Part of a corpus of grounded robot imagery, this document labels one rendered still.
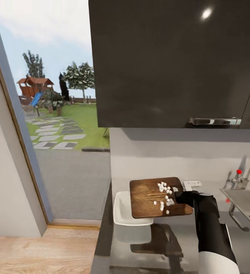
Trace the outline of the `bowl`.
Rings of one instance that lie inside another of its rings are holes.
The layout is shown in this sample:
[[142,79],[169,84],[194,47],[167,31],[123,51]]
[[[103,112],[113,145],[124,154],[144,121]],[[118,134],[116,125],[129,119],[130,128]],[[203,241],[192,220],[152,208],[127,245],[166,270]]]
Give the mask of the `bowl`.
[[116,194],[114,204],[114,223],[121,226],[149,226],[153,224],[153,218],[134,219],[131,212],[130,191],[122,191]]

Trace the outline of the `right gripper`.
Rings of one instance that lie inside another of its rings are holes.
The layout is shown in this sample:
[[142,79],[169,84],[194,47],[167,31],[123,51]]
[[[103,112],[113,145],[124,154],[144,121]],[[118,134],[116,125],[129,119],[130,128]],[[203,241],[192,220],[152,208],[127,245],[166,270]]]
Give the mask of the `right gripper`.
[[188,198],[193,193],[198,193],[198,191],[176,191],[175,200],[178,204],[187,204],[190,206]]

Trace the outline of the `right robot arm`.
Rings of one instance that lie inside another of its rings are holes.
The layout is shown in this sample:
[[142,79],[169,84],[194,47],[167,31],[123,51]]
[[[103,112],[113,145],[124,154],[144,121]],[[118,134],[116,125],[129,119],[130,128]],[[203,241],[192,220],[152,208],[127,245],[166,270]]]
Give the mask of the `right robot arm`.
[[217,201],[212,194],[192,191],[198,181],[183,181],[183,191],[175,192],[178,204],[194,208],[199,240],[199,274],[240,274],[226,224],[219,222]]

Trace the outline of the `cutting board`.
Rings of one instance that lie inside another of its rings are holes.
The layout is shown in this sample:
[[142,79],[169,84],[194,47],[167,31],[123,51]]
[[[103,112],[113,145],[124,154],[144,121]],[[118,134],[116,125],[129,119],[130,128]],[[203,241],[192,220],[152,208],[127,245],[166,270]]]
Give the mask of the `cutting board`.
[[[170,194],[167,190],[161,188],[159,184],[166,183],[165,188],[170,188]],[[180,179],[177,177],[154,178],[144,180],[132,180],[130,182],[131,212],[134,219],[173,217],[191,215],[193,207],[187,204],[178,204],[175,200],[175,192],[183,191]],[[171,199],[174,204],[167,206],[167,199]],[[156,201],[156,205],[154,202]],[[161,211],[161,204],[164,204]],[[166,211],[169,211],[169,214]]]

